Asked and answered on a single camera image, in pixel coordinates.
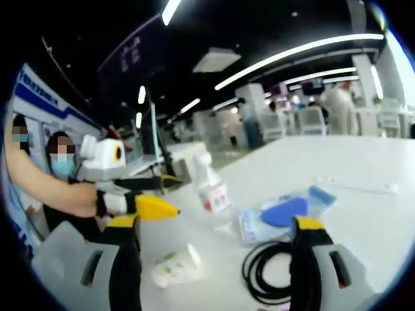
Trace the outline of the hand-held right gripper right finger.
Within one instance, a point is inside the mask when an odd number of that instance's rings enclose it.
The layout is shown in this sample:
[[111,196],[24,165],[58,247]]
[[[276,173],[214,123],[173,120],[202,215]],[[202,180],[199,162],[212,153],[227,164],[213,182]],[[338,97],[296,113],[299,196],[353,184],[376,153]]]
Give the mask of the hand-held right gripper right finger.
[[364,265],[318,220],[295,216],[291,246],[291,310],[367,310],[379,297]]

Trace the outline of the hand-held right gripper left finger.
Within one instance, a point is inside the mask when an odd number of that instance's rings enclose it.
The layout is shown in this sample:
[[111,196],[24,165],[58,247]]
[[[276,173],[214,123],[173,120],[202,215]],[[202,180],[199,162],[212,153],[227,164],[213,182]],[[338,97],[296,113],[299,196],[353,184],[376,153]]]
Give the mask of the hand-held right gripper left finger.
[[141,310],[136,216],[112,218],[96,242],[62,222],[41,244],[32,269],[65,310]]

